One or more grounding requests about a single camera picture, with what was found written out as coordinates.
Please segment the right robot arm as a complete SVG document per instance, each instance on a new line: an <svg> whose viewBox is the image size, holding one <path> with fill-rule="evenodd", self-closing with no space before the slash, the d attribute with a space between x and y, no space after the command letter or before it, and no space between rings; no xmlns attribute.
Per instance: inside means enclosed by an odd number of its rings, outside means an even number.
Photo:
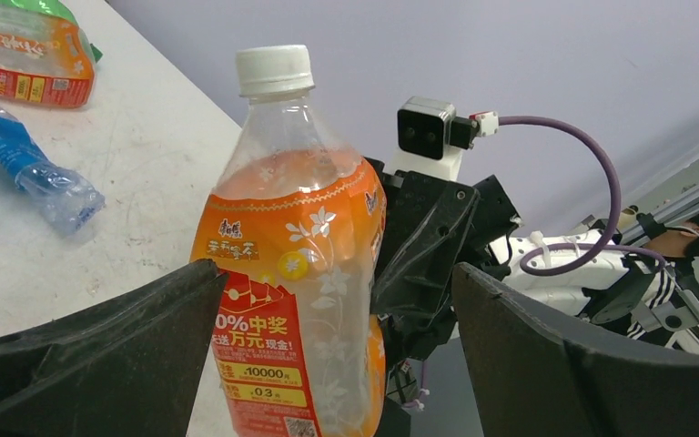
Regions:
<svg viewBox="0 0 699 437"><path fill-rule="evenodd" d="M550 254L560 266L586 251L602 235L516 238L517 212L496 177L473 187L409 172L383 175L382 185L365 196L370 211L384 212L386 201L408 209L407 216L376 239L371 308L380 317L390 384L415 382L410 360L424 361L458 329L452 307L451 269L466 262L520 293L634 340L699 354L699 324L681 329L663 323L646 330L636 322L639 309L656 310L698 285L685 261L659 262L610 243L580 268L553 277L531 269Z"/></svg>

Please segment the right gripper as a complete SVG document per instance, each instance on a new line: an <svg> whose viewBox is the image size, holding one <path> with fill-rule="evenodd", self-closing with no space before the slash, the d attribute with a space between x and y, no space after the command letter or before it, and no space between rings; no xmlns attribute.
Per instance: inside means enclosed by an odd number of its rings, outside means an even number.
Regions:
<svg viewBox="0 0 699 437"><path fill-rule="evenodd" d="M386 228L371 294L380 315L386 370L407 359L426 360L446 343L457 317L451 274L466 262L502 270L488 245L509 237L519 215L500 181L489 176L473 186L413 171L382 174Z"/></svg>

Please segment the large orange tea bottle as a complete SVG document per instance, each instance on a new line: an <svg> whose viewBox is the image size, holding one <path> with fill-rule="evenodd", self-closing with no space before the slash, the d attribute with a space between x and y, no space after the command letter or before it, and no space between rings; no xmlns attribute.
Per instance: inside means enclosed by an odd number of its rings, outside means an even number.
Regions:
<svg viewBox="0 0 699 437"><path fill-rule="evenodd" d="M228 277L211 340L239 436L371 436L386 360L371 286L386 199L312 107L309 51L236 55L248 116L191 258Z"/></svg>

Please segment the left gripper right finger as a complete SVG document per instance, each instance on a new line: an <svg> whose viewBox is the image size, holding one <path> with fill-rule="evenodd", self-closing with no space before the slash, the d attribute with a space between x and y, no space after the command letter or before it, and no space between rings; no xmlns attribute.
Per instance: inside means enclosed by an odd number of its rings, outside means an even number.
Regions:
<svg viewBox="0 0 699 437"><path fill-rule="evenodd" d="M699 436L699 355L630 340L467 263L451 293L488 436Z"/></svg>

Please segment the blue label crushed water bottle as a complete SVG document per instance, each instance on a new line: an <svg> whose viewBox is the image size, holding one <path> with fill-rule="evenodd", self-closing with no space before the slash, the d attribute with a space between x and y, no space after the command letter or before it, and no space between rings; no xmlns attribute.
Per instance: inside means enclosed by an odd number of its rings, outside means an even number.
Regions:
<svg viewBox="0 0 699 437"><path fill-rule="evenodd" d="M53 163L16 117L0 107L0 166L58 233L76 233L106 204L76 171Z"/></svg>

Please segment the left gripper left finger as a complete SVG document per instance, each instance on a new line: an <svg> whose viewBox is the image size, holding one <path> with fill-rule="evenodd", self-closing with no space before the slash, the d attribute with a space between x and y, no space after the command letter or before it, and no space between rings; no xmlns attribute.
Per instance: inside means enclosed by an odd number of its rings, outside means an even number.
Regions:
<svg viewBox="0 0 699 437"><path fill-rule="evenodd" d="M0 436L183 436L228 275L201 259L0 337Z"/></svg>

